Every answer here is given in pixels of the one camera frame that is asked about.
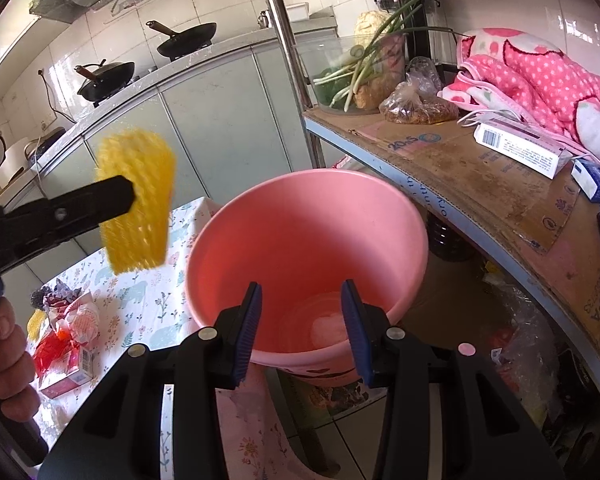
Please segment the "person's left hand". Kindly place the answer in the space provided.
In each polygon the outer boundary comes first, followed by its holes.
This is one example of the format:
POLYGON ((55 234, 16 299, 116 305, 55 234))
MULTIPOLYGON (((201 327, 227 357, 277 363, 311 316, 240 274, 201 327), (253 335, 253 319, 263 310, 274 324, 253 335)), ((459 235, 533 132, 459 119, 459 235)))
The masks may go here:
POLYGON ((35 376, 27 337, 16 323, 10 302, 0 300, 0 408, 15 422, 30 422, 38 412, 40 398, 31 386, 35 376))

